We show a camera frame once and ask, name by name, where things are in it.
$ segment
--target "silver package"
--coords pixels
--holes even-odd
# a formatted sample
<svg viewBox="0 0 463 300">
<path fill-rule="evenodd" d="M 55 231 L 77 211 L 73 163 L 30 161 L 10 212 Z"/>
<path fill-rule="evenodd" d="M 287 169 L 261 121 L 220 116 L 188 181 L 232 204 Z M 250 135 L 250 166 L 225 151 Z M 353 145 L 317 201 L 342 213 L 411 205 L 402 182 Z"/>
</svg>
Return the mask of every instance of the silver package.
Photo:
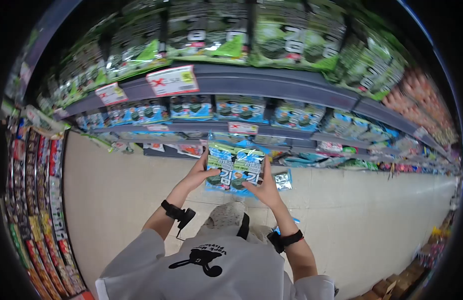
<svg viewBox="0 0 463 300">
<path fill-rule="evenodd" d="M 276 188 L 279 192 L 292 189 L 291 187 L 291 170 L 272 174 L 276 182 Z"/>
</svg>

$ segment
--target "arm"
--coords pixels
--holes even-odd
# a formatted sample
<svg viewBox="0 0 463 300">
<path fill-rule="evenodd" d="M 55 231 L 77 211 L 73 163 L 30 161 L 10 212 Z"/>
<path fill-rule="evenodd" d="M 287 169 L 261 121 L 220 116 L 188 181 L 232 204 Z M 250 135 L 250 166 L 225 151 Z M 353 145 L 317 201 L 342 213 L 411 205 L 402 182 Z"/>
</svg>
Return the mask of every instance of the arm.
<svg viewBox="0 0 463 300">
<path fill-rule="evenodd" d="M 271 165 L 268 156 L 265 157 L 262 185 L 256 187 L 249 182 L 244 182 L 243 186 L 257 196 L 261 202 L 270 207 L 283 236 L 289 236 L 298 232 L 298 227 L 276 189 L 276 183 L 271 175 Z M 288 257 L 295 282 L 304 277 L 318 275 L 315 257 L 305 239 L 301 239 L 286 247 L 285 253 Z"/>
<path fill-rule="evenodd" d="M 190 172 L 183 178 L 171 191 L 167 197 L 167 201 L 176 207 L 181 208 L 185 203 L 188 194 L 196 189 L 203 181 L 210 176 L 215 176 L 220 173 L 218 169 L 206 170 L 206 160 L 208 159 L 208 149 L 205 149 L 200 159 L 195 163 Z M 168 236 L 168 233 L 175 222 L 174 219 L 166 215 L 163 207 L 158 209 L 146 221 L 143 229 L 153 229 L 163 240 Z"/>
</svg>

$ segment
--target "black cartoon print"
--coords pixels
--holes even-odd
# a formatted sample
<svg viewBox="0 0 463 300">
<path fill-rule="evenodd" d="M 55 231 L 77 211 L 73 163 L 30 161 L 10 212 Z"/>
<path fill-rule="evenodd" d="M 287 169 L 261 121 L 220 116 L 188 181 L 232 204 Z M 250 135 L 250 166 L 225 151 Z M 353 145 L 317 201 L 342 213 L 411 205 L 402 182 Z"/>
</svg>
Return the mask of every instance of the black cartoon print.
<svg viewBox="0 0 463 300">
<path fill-rule="evenodd" d="M 210 277 L 217 277 L 223 271 L 220 266 L 214 265 L 210 267 L 208 264 L 216 257 L 220 257 L 222 254 L 217 252 L 211 252 L 209 250 L 192 249 L 190 252 L 190 259 L 172 263 L 168 268 L 176 269 L 188 264 L 199 265 L 203 267 L 203 272 Z"/>
</svg>

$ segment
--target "yellow price sticker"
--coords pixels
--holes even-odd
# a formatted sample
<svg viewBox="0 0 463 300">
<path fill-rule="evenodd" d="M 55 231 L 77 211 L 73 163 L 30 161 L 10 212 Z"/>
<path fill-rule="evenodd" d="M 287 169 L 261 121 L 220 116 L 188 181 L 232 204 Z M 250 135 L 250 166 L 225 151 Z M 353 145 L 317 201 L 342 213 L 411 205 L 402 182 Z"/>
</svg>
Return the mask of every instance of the yellow price sticker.
<svg viewBox="0 0 463 300">
<path fill-rule="evenodd" d="M 181 72 L 181 80 L 191 84 L 193 83 L 193 75 L 190 71 Z"/>
</svg>

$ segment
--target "white t-shirt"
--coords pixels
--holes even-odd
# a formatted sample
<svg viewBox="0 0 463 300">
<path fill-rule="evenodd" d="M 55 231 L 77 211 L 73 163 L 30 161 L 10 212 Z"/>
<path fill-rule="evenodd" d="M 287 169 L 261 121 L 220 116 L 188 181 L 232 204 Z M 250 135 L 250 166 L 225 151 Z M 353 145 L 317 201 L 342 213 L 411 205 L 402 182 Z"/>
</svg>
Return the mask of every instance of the white t-shirt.
<svg viewBox="0 0 463 300">
<path fill-rule="evenodd" d="M 100 300 L 332 300 L 325 275 L 292 284 L 284 259 L 261 243 L 233 236 L 238 227 L 183 242 L 165 256 L 162 238 L 145 229 L 105 268 L 96 289 Z"/>
</svg>

